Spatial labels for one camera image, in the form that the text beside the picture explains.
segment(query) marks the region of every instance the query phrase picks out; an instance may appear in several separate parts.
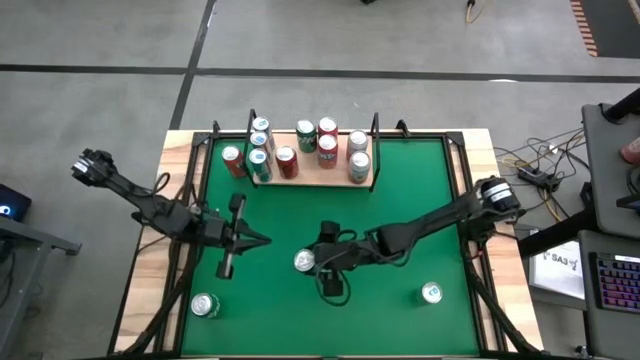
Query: can lid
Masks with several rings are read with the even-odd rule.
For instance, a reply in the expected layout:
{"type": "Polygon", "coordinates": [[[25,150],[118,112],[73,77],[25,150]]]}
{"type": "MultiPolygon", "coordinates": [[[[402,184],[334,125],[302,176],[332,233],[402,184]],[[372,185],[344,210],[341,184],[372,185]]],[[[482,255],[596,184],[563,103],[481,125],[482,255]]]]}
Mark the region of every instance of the can lid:
{"type": "Polygon", "coordinates": [[[227,146],[222,149],[222,158],[227,161],[233,161],[240,155],[240,150],[235,146],[227,146]]]}
{"type": "Polygon", "coordinates": [[[252,125],[253,128],[258,131],[265,131],[269,128],[269,119],[258,116],[257,118],[253,119],[252,125]]]}
{"type": "Polygon", "coordinates": [[[351,163],[357,167],[368,167],[371,163],[369,154],[364,151],[356,151],[351,155],[351,163]]]}
{"type": "Polygon", "coordinates": [[[332,150],[334,147],[338,146],[338,142],[336,141],[336,138],[331,135],[322,135],[318,140],[318,145],[324,150],[332,150]]]}
{"type": "Polygon", "coordinates": [[[262,149],[253,149],[249,153],[249,161],[254,164],[262,164],[267,160],[267,152],[262,149]]]}
{"type": "Polygon", "coordinates": [[[315,126],[313,126],[313,124],[309,120],[298,121],[298,125],[296,126],[296,128],[298,129],[298,131],[300,131],[303,134],[309,134],[316,129],[315,126]]]}
{"type": "Polygon", "coordinates": [[[264,131],[256,131],[251,134],[249,140],[255,146],[262,146],[267,142],[267,133],[264,131]]]}
{"type": "Polygon", "coordinates": [[[320,119],[318,127],[320,127],[320,129],[322,129],[323,131],[333,131],[338,127],[338,124],[335,120],[333,120],[333,118],[324,117],[320,119]]]}
{"type": "Polygon", "coordinates": [[[276,158],[281,161],[289,161],[296,155],[291,146],[281,146],[276,150],[276,158]]]}
{"type": "Polygon", "coordinates": [[[430,304],[435,304],[442,300],[442,288],[435,282],[428,282],[422,287],[422,297],[430,304]]]}
{"type": "Polygon", "coordinates": [[[354,130],[349,134],[349,140],[355,145],[364,145],[369,140],[367,134],[362,130],[354,130]]]}
{"type": "Polygon", "coordinates": [[[300,272],[311,270],[315,266],[315,256],[309,249],[302,249],[293,258],[293,266],[300,272]]]}
{"type": "Polygon", "coordinates": [[[198,294],[191,299],[191,311],[197,316],[207,315],[213,308],[213,299],[209,294],[198,294]]]}

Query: keyboard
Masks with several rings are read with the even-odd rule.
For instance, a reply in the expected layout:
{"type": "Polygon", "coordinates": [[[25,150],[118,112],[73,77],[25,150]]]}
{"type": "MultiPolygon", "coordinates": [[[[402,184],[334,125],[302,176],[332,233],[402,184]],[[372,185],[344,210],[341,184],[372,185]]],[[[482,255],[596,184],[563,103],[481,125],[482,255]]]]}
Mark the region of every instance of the keyboard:
{"type": "Polygon", "coordinates": [[[598,307],[640,313],[640,259],[602,253],[590,258],[598,307]]]}

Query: gray concrete floor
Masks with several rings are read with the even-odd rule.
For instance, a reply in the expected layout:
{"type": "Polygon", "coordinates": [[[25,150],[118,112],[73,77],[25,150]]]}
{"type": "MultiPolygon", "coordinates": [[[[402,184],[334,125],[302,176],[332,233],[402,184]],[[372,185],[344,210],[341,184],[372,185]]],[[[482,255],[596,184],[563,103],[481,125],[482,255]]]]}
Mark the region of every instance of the gray concrete floor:
{"type": "MultiPolygon", "coordinates": [[[[0,64],[186,67],[205,0],[0,0],[0,64]]],[[[587,55],[569,1],[490,1],[463,21],[463,0],[219,0],[200,67],[354,69],[506,74],[640,75],[640,61],[587,55]]],[[[47,359],[106,351],[140,230],[132,208],[70,177],[85,148],[114,154],[123,173],[151,185],[182,76],[0,72],[0,183],[33,198],[28,222],[84,244],[51,257],[15,353],[47,359]]],[[[637,85],[197,76],[182,129],[241,128],[250,108],[291,127],[330,114],[365,127],[489,128],[494,144],[524,145],[580,127],[580,107],[614,102],[637,85]]],[[[584,149],[576,154],[586,159],[584,149]]],[[[557,198],[581,209],[578,166],[557,198]]],[[[517,187],[524,206],[537,195],[517,187]]],[[[523,223],[553,223],[544,209],[523,223]]],[[[584,341],[575,310],[536,303],[545,348],[584,341]]]]}

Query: green mat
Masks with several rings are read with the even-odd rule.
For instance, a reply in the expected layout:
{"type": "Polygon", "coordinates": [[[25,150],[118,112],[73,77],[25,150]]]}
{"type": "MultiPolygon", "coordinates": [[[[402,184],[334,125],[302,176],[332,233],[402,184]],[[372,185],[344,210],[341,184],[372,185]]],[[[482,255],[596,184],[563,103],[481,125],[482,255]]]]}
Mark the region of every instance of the green mat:
{"type": "Polygon", "coordinates": [[[310,276],[293,267],[295,253],[315,241],[321,220],[361,233],[405,222],[452,199],[439,140],[382,140],[382,170],[375,191],[261,186],[234,180],[214,148],[207,201],[227,210],[234,192],[247,195],[245,219],[273,239],[234,258],[232,280],[215,277],[222,251],[206,249],[192,295],[220,298],[217,319],[187,315],[183,355],[477,355],[478,345],[455,227],[421,240],[403,268],[365,266],[346,272],[353,295],[345,307],[325,304],[310,276]],[[428,281],[443,300],[416,304],[428,281]]]}

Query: white paper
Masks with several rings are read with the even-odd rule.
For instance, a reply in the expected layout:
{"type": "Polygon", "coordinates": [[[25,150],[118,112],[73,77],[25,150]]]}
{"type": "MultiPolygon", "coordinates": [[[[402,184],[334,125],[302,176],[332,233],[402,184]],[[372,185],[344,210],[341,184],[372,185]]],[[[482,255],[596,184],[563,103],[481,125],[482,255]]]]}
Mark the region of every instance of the white paper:
{"type": "Polygon", "coordinates": [[[580,244],[569,241],[530,260],[529,284],[584,300],[580,244]]]}

